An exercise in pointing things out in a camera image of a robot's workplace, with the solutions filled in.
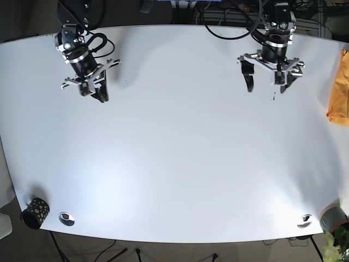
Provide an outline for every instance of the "green plant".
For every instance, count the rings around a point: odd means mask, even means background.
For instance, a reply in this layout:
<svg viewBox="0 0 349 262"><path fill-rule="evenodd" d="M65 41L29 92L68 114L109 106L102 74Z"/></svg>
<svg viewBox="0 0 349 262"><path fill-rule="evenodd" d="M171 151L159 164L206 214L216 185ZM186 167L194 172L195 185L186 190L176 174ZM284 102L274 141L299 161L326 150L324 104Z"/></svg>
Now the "green plant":
<svg viewBox="0 0 349 262"><path fill-rule="evenodd" d="M344 227L338 227L334 236L330 232L325 233L326 245L323 247L324 262L349 261L347 250L349 249L349 232Z"/></svg>

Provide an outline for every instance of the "polka dot cup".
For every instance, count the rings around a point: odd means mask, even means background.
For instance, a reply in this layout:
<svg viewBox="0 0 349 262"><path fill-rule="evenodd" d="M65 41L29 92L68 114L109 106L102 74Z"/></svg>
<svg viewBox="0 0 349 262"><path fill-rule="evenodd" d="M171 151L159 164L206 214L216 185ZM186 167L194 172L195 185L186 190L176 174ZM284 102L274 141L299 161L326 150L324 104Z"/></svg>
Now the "polka dot cup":
<svg viewBox="0 0 349 262"><path fill-rule="evenodd" d="M45 201L40 198L34 198L21 213L21 219L31 229L39 229L49 212L49 205Z"/></svg>

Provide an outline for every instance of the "orange cloth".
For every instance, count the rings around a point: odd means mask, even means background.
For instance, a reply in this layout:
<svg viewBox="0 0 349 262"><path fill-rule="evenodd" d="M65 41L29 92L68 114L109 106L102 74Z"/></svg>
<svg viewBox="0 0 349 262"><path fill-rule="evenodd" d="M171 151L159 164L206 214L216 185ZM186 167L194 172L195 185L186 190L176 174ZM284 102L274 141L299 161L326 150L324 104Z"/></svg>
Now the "orange cloth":
<svg viewBox="0 0 349 262"><path fill-rule="evenodd" d="M349 52L342 50L333 83L327 117L331 123L349 127Z"/></svg>

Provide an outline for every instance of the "white tabletop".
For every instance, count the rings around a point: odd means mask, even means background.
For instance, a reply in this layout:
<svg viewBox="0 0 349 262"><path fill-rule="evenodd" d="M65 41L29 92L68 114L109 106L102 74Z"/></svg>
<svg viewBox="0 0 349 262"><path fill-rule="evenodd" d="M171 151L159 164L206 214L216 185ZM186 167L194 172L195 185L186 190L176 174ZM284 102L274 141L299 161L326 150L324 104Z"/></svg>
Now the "white tabletop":
<svg viewBox="0 0 349 262"><path fill-rule="evenodd" d="M60 89L74 72L51 35L0 45L0 135L21 208L33 195L49 203L43 229L236 242L320 233L316 218L297 223L338 197L349 211L349 129L326 118L343 43L295 35L287 56L304 61L304 76L281 95L259 67L247 92L236 61L260 48L250 37L224 41L201 26L101 31L122 61L107 71L105 104Z"/></svg>

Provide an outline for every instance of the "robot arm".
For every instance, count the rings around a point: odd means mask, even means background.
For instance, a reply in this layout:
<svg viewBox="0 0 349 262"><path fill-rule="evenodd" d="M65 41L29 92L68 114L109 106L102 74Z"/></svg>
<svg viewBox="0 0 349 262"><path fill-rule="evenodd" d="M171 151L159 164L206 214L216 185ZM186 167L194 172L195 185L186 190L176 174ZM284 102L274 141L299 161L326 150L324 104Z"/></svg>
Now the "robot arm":
<svg viewBox="0 0 349 262"><path fill-rule="evenodd" d="M55 36L55 46L67 64L70 64L76 75L73 79L66 78L61 85L62 89L69 85L79 88L80 95L92 96L104 103L109 100L107 93L106 70L117 64L119 60L108 60L105 65L97 64L93 53L99 51L107 44L107 37L102 33L91 33L88 28L88 15L91 0L60 0L58 1L58 21L62 30ZM87 33L92 34L85 41ZM102 43L95 49L88 46L96 38L101 38Z"/></svg>
<svg viewBox="0 0 349 262"><path fill-rule="evenodd" d="M262 50L254 54L244 54L238 58L242 66L248 91L254 87L254 65L258 65L268 71L271 84L280 86L280 92L303 75L304 63L299 58L287 59L286 50L292 44L294 31L296 30L296 18L287 2L273 0L264 6L264 26L266 33L255 30L252 37L262 44Z"/></svg>

